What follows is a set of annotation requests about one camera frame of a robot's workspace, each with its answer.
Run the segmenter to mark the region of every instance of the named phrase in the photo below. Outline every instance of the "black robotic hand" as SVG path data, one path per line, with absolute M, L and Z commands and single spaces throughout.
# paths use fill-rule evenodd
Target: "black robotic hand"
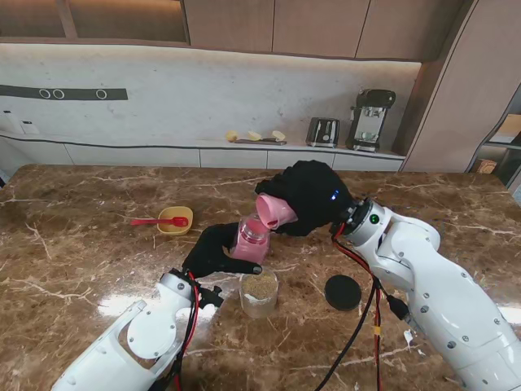
M 335 222 L 353 205 L 342 179 L 329 165 L 316 160 L 297 161 L 281 174 L 258 183 L 255 192 L 281 198 L 291 206 L 299 220 L 279 227 L 277 232 L 293 236 L 306 236 Z
M 222 249 L 223 246 L 230 249 L 238 228 L 239 224 L 234 222 L 216 224 L 205 229 L 183 262 L 182 271 L 191 271 L 196 279 L 216 271 L 259 275 L 262 272 L 260 265 L 230 258 Z

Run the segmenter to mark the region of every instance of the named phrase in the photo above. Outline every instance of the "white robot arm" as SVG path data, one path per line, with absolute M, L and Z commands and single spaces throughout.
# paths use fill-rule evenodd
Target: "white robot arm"
M 521 343 L 465 269 L 438 252 L 436 229 L 364 200 L 344 235 L 382 284 L 407 293 L 408 323 L 473 391 L 521 390 Z
M 176 313 L 190 308 L 195 299 L 186 275 L 171 270 L 156 285 L 158 304 L 137 301 L 132 304 L 90 347 L 84 351 L 53 386 L 53 391 L 146 391 L 176 358 L 182 339 L 176 339 Z M 199 286 L 200 308 L 220 306 L 220 289 L 213 292 Z M 128 327 L 128 347 L 137 358 L 155 360 L 146 369 L 121 346 L 118 338 Z

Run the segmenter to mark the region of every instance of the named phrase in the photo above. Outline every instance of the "black circular disc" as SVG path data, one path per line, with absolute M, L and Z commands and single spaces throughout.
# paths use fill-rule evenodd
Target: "black circular disc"
M 360 285 L 347 275 L 334 275 L 328 279 L 324 292 L 330 306 L 339 311 L 353 310 L 361 300 Z

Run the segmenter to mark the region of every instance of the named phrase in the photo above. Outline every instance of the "brown marble counter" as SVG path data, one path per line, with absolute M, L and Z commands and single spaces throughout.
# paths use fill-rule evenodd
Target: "brown marble counter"
M 26 166 L 0 191 L 0 384 L 49 389 L 60 373 L 129 304 L 151 298 L 200 232 L 254 208 L 253 188 L 274 171 L 245 169 Z M 342 173 L 354 195 L 374 197 L 442 234 L 440 252 L 469 270 L 521 329 L 521 209 L 492 175 Z M 131 226 L 167 206 L 194 210 L 185 236 Z M 239 304 L 238 279 L 217 274 L 226 300 L 203 311 L 185 358 L 187 390 L 314 389 L 344 347 L 359 311 L 326 303 L 329 277 L 370 281 L 330 245 L 275 235 L 266 264 L 281 280 L 278 308 L 253 320 Z M 327 390 L 375 389 L 372 319 L 366 321 Z M 420 336 L 383 307 L 383 385 L 388 390 L 456 390 L 452 372 Z

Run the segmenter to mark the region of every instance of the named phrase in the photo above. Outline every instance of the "red spoon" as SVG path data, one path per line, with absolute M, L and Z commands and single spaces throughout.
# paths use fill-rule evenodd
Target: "red spoon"
M 136 219 L 130 223 L 132 226 L 140 226 L 142 224 L 173 224 L 174 226 L 187 226 L 188 219 L 186 217 L 172 217 L 172 218 L 143 218 Z

